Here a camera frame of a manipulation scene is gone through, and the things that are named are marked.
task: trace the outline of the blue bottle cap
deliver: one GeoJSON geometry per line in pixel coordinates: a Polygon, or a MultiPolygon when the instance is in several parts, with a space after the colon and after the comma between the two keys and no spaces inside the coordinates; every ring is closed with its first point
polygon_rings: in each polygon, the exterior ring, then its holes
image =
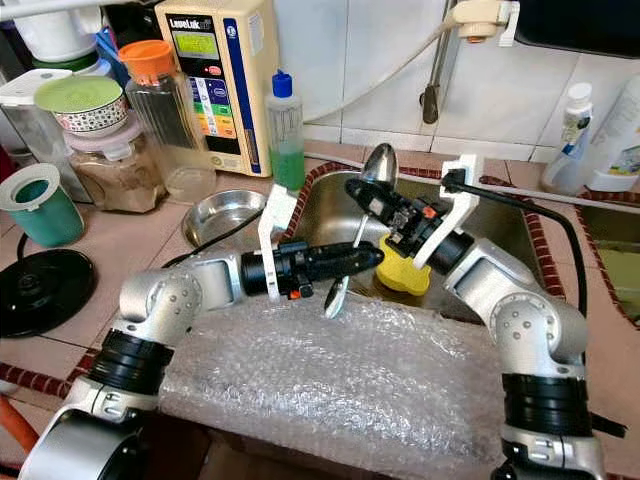
{"type": "Polygon", "coordinates": [[[278,98],[287,98],[293,95],[293,78],[288,73],[284,73],[278,69],[273,77],[271,77],[273,85],[273,95],[278,98]]]}

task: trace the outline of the kitchen sink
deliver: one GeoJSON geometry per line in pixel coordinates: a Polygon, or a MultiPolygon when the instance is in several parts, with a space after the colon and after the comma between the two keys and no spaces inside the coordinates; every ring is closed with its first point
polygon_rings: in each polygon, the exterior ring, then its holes
{"type": "MultiPolygon", "coordinates": [[[[347,195],[344,184],[346,180],[356,178],[357,175],[354,172],[334,172],[315,181],[295,232],[295,240],[305,240],[312,246],[353,241],[363,212],[347,195]]],[[[439,187],[435,185],[406,180],[399,180],[397,186],[398,193],[408,198],[422,196],[437,200],[438,190],[439,187]]],[[[463,228],[475,237],[490,239],[519,258],[531,269],[538,281],[541,281],[529,231],[518,209],[481,199],[480,205],[463,228]]],[[[383,224],[375,219],[369,219],[363,240],[377,245],[379,238],[388,232],[389,230],[383,224]]],[[[352,277],[349,290],[369,297],[429,308],[450,318],[480,322],[479,317],[471,309],[444,291],[443,281],[443,276],[432,271],[429,290],[424,296],[415,297],[408,293],[390,290],[382,285],[374,271],[370,270],[352,277]]]]}
{"type": "Polygon", "coordinates": [[[583,207],[582,218],[622,309],[640,325],[640,218],[595,207],[583,207]]]}

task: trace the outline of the patterned bowl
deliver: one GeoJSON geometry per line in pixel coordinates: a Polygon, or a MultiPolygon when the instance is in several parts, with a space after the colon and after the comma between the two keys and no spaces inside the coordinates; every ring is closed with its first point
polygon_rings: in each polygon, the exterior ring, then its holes
{"type": "Polygon", "coordinates": [[[48,82],[35,103],[53,113],[60,126],[81,137],[104,137],[127,121],[127,102],[120,85],[107,77],[71,76],[48,82]]]}

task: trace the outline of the teal cup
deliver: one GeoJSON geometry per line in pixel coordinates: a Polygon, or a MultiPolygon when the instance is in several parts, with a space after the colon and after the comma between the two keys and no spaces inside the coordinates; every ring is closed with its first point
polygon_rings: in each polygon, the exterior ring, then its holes
{"type": "Polygon", "coordinates": [[[84,232],[80,212],[60,186],[60,172],[48,163],[18,170],[2,182],[0,209],[43,247],[67,245],[84,232]]]}

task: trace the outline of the yellow sponge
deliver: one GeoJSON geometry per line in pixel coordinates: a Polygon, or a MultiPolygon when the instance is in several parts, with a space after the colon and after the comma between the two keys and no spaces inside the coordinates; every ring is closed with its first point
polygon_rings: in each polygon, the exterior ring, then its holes
{"type": "Polygon", "coordinates": [[[421,297],[429,289],[431,267],[425,265],[421,270],[416,270],[412,258],[402,258],[385,243],[388,236],[383,236],[378,242],[380,250],[384,252],[384,260],[376,268],[378,280],[391,290],[421,297]]]}

